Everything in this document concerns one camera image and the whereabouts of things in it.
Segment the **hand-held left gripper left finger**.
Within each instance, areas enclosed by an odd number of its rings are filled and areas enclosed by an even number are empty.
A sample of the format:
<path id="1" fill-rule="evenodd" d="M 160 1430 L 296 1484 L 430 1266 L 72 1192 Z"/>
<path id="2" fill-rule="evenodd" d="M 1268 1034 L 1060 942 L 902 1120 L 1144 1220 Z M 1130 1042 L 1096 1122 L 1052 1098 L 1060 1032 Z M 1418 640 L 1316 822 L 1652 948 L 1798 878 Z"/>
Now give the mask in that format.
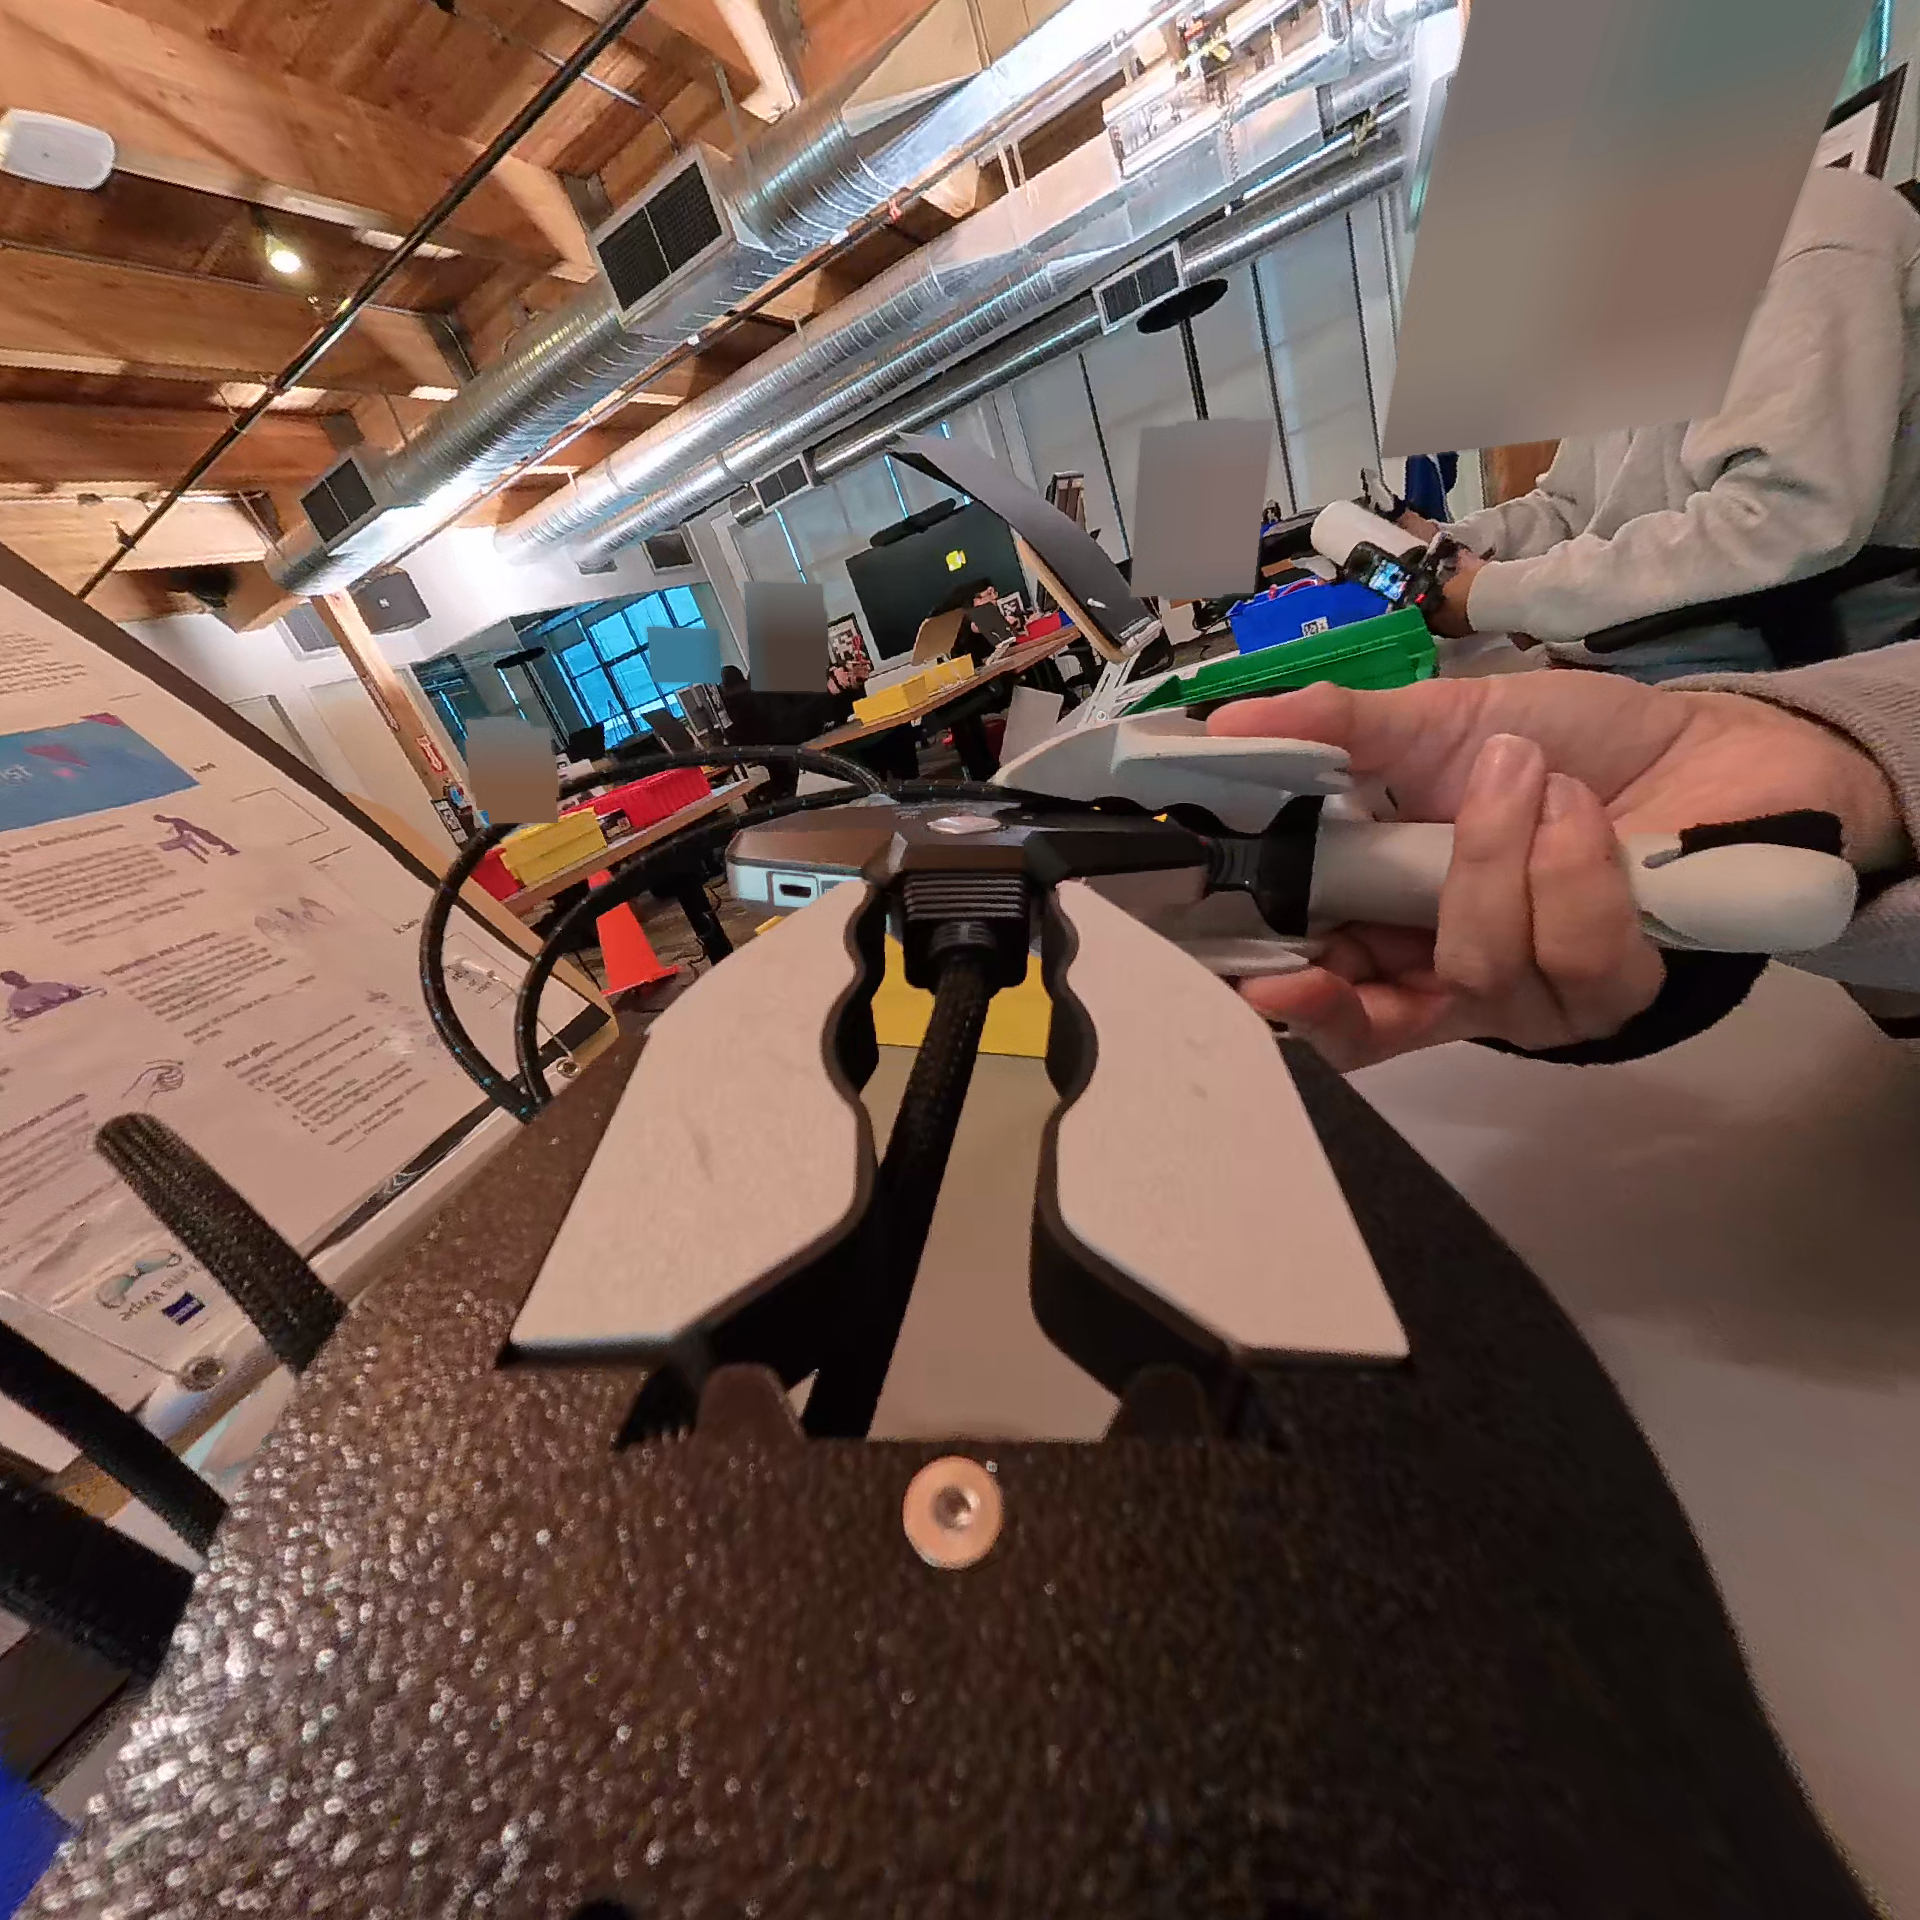
<path id="1" fill-rule="evenodd" d="M 842 1248 L 874 1192 L 884 902 L 832 886 L 646 1032 L 538 1276 L 512 1358 L 664 1358 Z"/>

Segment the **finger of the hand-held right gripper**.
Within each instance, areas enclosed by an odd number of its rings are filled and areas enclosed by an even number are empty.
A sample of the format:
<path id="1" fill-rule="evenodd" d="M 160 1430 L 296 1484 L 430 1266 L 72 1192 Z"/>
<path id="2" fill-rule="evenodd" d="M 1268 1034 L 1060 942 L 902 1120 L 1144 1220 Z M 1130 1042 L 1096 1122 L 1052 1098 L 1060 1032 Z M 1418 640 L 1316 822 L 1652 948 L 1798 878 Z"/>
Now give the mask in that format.
<path id="1" fill-rule="evenodd" d="M 1220 826 L 1270 826 L 1286 804 L 1348 794 L 1344 750 L 1272 734 L 1214 734 L 1188 714 L 1126 714 L 1070 732 L 1006 762 L 998 788 L 1050 800 L 1178 806 Z"/>
<path id="2" fill-rule="evenodd" d="M 1326 940 L 1312 932 L 1278 932 L 1254 906 L 1198 906 L 1194 958 L 1222 980 L 1258 980 L 1314 966 Z"/>

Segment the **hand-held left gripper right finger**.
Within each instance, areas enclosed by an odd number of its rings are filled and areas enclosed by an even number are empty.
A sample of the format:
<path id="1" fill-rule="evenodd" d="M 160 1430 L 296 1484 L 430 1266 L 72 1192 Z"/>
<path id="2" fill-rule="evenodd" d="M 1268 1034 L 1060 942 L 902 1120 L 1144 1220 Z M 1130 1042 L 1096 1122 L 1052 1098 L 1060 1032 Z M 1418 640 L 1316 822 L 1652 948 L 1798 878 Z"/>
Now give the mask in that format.
<path id="1" fill-rule="evenodd" d="M 1042 980 L 1038 1246 L 1206 1360 L 1402 1364 L 1374 1254 L 1238 992 L 1084 880 L 1052 892 Z"/>

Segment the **yellow plastic bin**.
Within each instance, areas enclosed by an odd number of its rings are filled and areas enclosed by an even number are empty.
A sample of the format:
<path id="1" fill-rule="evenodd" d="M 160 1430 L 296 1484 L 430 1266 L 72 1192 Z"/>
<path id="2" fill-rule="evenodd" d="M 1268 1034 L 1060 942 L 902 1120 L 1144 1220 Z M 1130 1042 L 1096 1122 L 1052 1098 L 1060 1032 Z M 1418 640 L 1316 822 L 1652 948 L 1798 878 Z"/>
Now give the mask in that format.
<path id="1" fill-rule="evenodd" d="M 516 892 L 562 874 L 580 860 L 606 852 L 608 838 L 592 808 L 560 814 L 552 822 L 514 828 L 494 850 Z"/>
<path id="2" fill-rule="evenodd" d="M 878 728 L 896 718 L 912 718 L 928 702 L 968 688 L 982 678 L 982 668 L 968 654 L 936 660 L 906 660 L 900 668 L 880 670 L 862 684 L 852 702 L 852 724 Z"/>
<path id="3" fill-rule="evenodd" d="M 904 948 L 892 934 L 884 938 L 884 976 L 872 1000 L 878 1046 L 918 1048 L 924 1044 L 934 994 L 906 978 Z M 1040 954 L 1026 956 L 1020 984 L 992 996 L 980 1030 L 978 1052 L 1042 1060 L 1048 1044 L 1052 1002 L 1044 984 Z"/>

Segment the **blue plastic bin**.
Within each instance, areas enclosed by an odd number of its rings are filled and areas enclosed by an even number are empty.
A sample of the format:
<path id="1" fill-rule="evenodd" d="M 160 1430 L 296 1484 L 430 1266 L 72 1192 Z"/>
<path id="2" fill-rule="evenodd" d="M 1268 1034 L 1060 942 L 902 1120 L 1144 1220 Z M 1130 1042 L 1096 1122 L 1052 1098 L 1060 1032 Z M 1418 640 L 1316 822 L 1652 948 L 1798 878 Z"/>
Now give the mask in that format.
<path id="1" fill-rule="evenodd" d="M 1228 612 L 1228 626 L 1242 656 L 1296 644 L 1338 628 L 1396 612 L 1380 592 L 1346 580 L 1300 576 L 1276 582 Z"/>
<path id="2" fill-rule="evenodd" d="M 72 1836 L 68 1820 L 8 1764 L 2 1766 L 0 1914 L 16 1918 Z"/>

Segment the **person's right forearm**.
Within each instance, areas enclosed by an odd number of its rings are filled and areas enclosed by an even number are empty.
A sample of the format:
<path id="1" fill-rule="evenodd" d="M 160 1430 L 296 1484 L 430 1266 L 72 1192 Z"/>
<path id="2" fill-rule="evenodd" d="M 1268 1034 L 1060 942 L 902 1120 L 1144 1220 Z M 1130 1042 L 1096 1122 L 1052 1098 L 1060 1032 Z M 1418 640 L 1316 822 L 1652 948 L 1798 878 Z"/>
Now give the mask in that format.
<path id="1" fill-rule="evenodd" d="M 1858 902 L 1844 934 L 1790 964 L 1830 980 L 1890 1040 L 1918 1044 L 1916 642 L 1806 668 L 1642 686 L 1544 678 L 1568 708 L 1556 768 L 1616 826 L 1680 836 L 1796 812 L 1836 818 Z"/>

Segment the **person's right hand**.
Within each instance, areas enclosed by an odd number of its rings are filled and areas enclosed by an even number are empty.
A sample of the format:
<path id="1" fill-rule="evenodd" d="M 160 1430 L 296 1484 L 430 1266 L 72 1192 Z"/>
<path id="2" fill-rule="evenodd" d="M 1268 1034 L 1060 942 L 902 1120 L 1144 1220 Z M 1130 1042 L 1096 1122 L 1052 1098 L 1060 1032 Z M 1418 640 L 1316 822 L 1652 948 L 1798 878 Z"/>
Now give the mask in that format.
<path id="1" fill-rule="evenodd" d="M 1896 792 L 1856 744 L 1730 690 L 1580 672 L 1312 684 L 1218 708 L 1210 732 L 1332 746 L 1404 816 L 1452 826 L 1436 932 L 1342 924 L 1308 970 L 1238 986 L 1342 1072 L 1456 1042 L 1596 1044 L 1650 1008 L 1666 960 L 1618 832 L 1808 808 L 1836 818 L 1862 874 L 1912 854 Z"/>

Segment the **green plastic bin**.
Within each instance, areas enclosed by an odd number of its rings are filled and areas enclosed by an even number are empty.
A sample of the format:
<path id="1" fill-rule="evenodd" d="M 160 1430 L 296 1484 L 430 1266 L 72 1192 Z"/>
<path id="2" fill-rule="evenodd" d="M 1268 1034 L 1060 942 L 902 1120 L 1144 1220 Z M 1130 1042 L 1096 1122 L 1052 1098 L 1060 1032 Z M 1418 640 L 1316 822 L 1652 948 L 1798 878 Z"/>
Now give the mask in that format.
<path id="1" fill-rule="evenodd" d="M 1396 690 L 1430 680 L 1436 668 L 1438 648 L 1424 614 L 1402 608 L 1176 670 L 1124 712 L 1140 716 L 1186 710 L 1206 716 L 1232 702 L 1272 698 L 1312 684 L 1362 692 Z"/>

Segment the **dark tilted display board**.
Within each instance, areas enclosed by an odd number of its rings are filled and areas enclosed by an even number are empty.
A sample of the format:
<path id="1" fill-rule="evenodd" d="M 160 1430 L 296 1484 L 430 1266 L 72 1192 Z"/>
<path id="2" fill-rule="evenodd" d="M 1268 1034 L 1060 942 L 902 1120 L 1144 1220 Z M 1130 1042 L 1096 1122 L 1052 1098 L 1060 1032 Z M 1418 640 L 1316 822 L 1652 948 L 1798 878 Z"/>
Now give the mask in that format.
<path id="1" fill-rule="evenodd" d="M 1026 486 L 1012 466 L 978 444 L 940 434 L 902 434 L 892 452 L 906 466 L 992 510 L 1026 548 L 1046 592 L 1104 660 L 1134 660 L 1164 638 L 1158 612 L 1134 596 L 1098 540 Z"/>

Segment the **orange traffic cone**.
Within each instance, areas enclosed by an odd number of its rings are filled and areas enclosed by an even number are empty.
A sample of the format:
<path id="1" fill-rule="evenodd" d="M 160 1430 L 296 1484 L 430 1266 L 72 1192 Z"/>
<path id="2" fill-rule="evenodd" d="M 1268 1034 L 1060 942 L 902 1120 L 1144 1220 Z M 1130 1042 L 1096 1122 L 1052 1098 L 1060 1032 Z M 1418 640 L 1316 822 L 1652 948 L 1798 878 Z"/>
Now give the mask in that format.
<path id="1" fill-rule="evenodd" d="M 644 994 L 680 976 L 680 966 L 664 962 L 632 904 L 614 906 L 596 916 L 596 946 L 602 964 L 602 990 L 608 1000 Z"/>

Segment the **wooden work table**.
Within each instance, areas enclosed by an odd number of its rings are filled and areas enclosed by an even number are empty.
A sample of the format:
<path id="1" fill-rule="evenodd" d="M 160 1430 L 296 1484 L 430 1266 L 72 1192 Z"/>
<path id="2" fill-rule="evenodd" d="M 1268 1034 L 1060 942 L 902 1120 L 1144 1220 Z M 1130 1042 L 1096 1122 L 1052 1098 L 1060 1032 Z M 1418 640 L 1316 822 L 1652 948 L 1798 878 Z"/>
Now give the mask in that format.
<path id="1" fill-rule="evenodd" d="M 746 772 L 720 786 L 712 786 L 708 800 L 690 804 L 682 812 L 626 836 L 606 842 L 604 852 L 580 860 L 576 866 L 550 876 L 524 890 L 514 888 L 514 878 L 500 864 L 496 850 L 488 852 L 474 880 L 514 912 L 522 922 L 534 924 L 544 912 L 552 910 L 554 900 L 578 902 L 596 876 L 612 876 L 614 870 L 630 866 L 640 856 L 658 848 L 676 848 L 660 856 L 652 874 L 640 882 L 644 894 L 678 904 L 686 924 L 698 938 L 700 950 L 708 962 L 724 960 L 734 948 L 716 908 L 708 898 L 708 852 L 696 844 L 690 834 L 696 828 L 716 826 L 722 840 L 728 840 L 738 828 L 738 816 L 746 808 L 746 796 L 766 782 L 764 772 Z"/>

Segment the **red plastic bin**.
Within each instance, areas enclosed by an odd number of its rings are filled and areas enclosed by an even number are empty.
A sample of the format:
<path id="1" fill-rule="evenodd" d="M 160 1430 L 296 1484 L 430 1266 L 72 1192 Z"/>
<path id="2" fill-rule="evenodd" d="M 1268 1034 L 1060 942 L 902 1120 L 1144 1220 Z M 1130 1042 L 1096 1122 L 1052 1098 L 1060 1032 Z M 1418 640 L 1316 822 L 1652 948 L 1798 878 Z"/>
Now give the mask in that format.
<path id="1" fill-rule="evenodd" d="M 590 812 L 598 820 L 602 838 L 612 842 L 652 828 L 692 804 L 702 804 L 710 794 L 706 768 L 674 768 L 564 800 L 562 816 Z"/>

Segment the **black floor lamp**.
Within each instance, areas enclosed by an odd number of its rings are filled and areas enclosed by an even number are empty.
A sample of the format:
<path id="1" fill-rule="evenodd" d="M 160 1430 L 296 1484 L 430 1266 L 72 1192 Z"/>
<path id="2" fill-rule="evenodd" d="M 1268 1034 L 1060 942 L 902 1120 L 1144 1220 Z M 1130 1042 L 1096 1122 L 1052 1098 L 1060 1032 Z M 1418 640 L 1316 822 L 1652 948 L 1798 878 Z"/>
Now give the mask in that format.
<path id="1" fill-rule="evenodd" d="M 1194 322 L 1212 312 L 1212 308 L 1224 300 L 1228 292 L 1230 280 L 1224 274 L 1206 276 L 1198 282 L 1172 290 L 1150 306 L 1144 306 L 1134 322 L 1134 330 L 1142 338 L 1168 332 L 1176 334 L 1188 396 L 1196 420 L 1210 420 L 1210 402 L 1202 356 L 1194 334 Z"/>

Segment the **blue lit window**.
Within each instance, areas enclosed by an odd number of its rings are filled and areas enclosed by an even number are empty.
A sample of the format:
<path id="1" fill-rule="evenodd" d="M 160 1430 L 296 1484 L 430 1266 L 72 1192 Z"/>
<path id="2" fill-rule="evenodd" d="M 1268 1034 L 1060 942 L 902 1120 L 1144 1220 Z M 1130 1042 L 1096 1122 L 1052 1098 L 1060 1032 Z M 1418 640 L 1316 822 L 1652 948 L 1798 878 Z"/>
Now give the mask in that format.
<path id="1" fill-rule="evenodd" d="M 510 614 L 406 672 L 458 748 L 486 716 L 530 722 L 564 748 L 600 730 L 612 750 L 684 716 L 680 694 L 652 666 L 652 634 L 702 626 L 692 588 L 660 588 Z"/>

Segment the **black office chair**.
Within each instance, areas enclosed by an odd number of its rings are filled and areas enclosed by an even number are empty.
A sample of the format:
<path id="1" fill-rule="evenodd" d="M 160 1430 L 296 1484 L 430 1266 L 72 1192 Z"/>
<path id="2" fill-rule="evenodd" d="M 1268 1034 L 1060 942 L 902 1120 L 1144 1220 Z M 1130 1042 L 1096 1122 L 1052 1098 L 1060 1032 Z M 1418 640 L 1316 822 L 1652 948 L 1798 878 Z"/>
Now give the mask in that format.
<path id="1" fill-rule="evenodd" d="M 1720 596 L 1620 622 L 1582 638 L 1588 654 L 1614 656 L 1676 632 L 1734 626 L 1758 634 L 1776 668 L 1838 660 L 1844 652 L 1836 602 L 1866 584 L 1914 572 L 1914 546 L 1862 546 L 1848 562 L 1798 582 Z"/>

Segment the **lens wipe packet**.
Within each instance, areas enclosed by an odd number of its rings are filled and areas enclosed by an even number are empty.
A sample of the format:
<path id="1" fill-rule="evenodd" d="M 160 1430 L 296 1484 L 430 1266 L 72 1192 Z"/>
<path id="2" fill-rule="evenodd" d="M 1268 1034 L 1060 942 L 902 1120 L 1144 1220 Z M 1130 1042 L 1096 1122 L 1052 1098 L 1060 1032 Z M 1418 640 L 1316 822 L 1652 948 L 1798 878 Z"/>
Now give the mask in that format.
<path id="1" fill-rule="evenodd" d="M 96 1260 L 64 1306 L 90 1332 L 144 1352 L 202 1332 L 218 1316 L 220 1290 L 200 1260 L 148 1238 Z"/>

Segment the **black wall screen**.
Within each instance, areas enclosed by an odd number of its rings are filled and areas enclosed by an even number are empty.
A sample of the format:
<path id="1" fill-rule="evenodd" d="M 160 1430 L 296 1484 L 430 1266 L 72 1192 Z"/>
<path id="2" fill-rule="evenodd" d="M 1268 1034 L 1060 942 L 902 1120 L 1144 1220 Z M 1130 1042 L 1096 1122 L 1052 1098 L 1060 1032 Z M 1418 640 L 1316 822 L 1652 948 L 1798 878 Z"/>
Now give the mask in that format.
<path id="1" fill-rule="evenodd" d="M 912 654 L 928 618 L 972 606 L 984 588 L 1026 592 L 1014 532 L 976 500 L 942 500 L 882 528 L 844 568 L 880 662 Z"/>

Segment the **silver ventilation duct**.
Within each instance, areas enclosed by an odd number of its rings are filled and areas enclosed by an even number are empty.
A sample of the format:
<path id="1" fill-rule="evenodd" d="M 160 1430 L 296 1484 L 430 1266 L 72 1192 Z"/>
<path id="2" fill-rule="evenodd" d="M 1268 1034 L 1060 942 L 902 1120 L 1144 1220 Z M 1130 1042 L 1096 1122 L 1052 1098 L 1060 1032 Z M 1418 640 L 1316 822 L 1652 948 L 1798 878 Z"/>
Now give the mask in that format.
<path id="1" fill-rule="evenodd" d="M 394 562 L 598 408 L 634 398 L 672 356 L 762 320 L 776 288 L 824 270 L 954 176 L 984 176 L 996 152 L 1092 106 L 1104 84 L 1116 92 L 1094 104 L 1098 120 L 1080 144 L 1020 172 L 730 376 L 1086 146 L 1120 184 L 1208 150 L 1228 180 L 1250 180 L 1368 114 L 1396 88 L 1416 24 L 1440 10 L 924 4 L 740 152 L 690 142 L 592 230 L 592 286 L 532 326 L 400 450 L 342 458 L 302 498 L 304 522 L 270 552 L 268 572 L 288 592 L 322 594 Z"/>
<path id="2" fill-rule="evenodd" d="M 1134 268 L 1158 244 L 1184 248 L 1194 230 L 1224 232 L 1212 214 L 1228 204 L 1274 212 L 1288 190 L 1320 184 L 1356 158 L 1382 156 L 1386 180 L 1398 180 L 1396 136 L 1360 130 L 1366 138 L 1350 130 L 1308 142 L 1246 180 L 1230 180 L 1208 150 L 1122 184 L 1084 146 L 612 450 L 568 490 L 500 526 L 494 546 L 512 564 L 552 554 L 600 564 L 708 514 L 844 422 Z"/>

